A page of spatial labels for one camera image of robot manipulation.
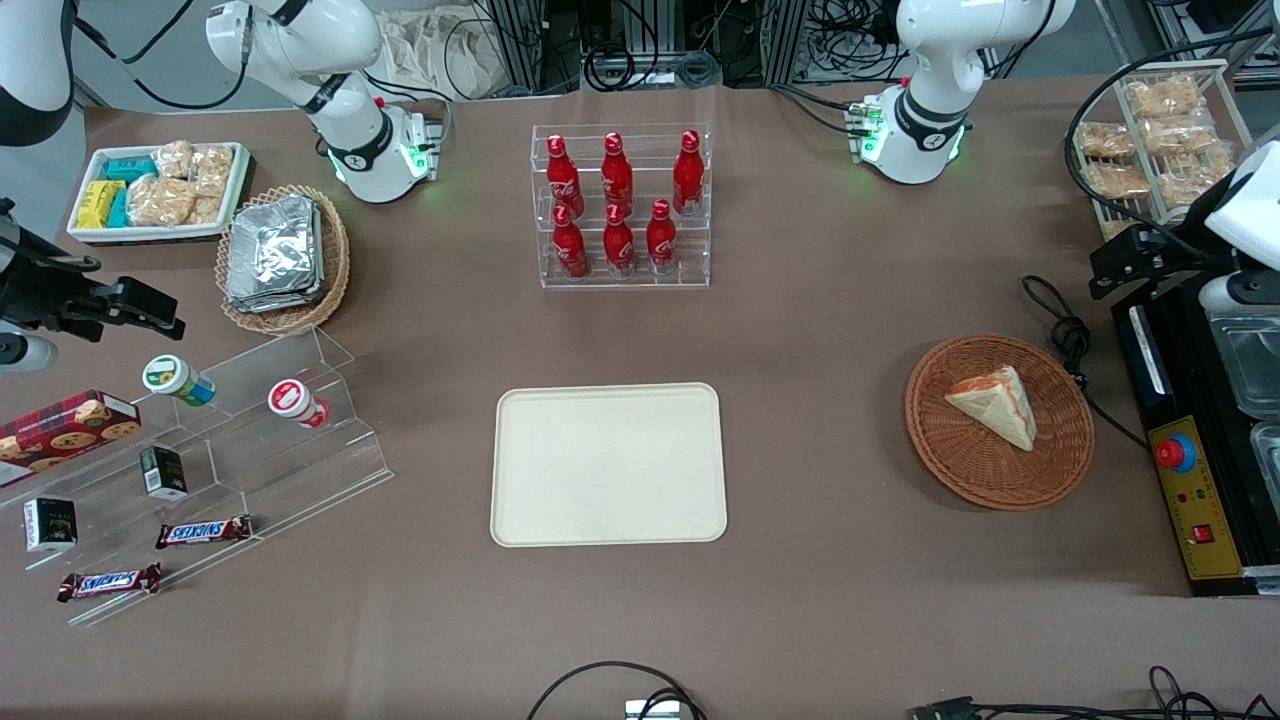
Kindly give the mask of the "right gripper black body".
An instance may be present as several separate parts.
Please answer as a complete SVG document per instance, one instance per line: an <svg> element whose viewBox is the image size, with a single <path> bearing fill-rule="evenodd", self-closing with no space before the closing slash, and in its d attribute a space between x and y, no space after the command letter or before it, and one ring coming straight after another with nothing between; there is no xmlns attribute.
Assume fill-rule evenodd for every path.
<svg viewBox="0 0 1280 720"><path fill-rule="evenodd" d="M100 268L97 259L72 256L26 229L3 229L3 300L59 293L60 284L74 284Z"/></svg>

